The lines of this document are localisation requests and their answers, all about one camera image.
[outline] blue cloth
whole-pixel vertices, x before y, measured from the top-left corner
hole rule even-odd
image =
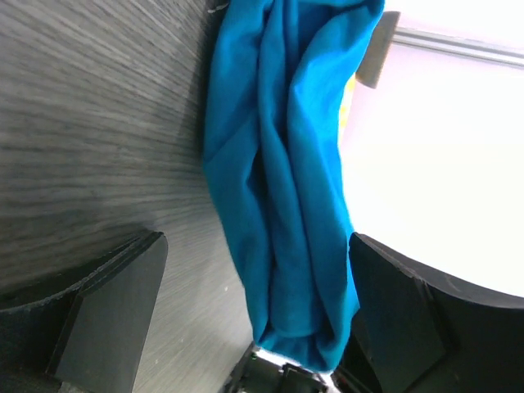
[[[383,0],[232,0],[211,66],[204,170],[255,343],[333,370],[359,308],[338,113]]]

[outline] wood grain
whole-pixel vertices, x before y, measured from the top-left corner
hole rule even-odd
[[[165,232],[137,392],[215,393],[251,338],[201,172],[214,6],[0,1],[0,292]]]

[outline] black plastic part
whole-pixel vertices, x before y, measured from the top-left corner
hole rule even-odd
[[[303,368],[282,367],[257,356],[252,346],[242,356],[221,392],[225,393],[325,393],[326,384]]]
[[[133,388],[167,241],[145,233],[104,258],[0,300],[0,392]]]
[[[384,393],[524,392],[524,299],[362,235],[350,240],[350,260],[361,310],[348,347],[361,348]],[[341,368],[373,379],[348,359]]]
[[[278,393],[325,393],[328,388],[302,368],[285,364]]]

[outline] metal rod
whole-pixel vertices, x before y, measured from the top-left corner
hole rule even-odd
[[[524,69],[524,48],[502,47],[400,27],[395,32],[393,43]]]

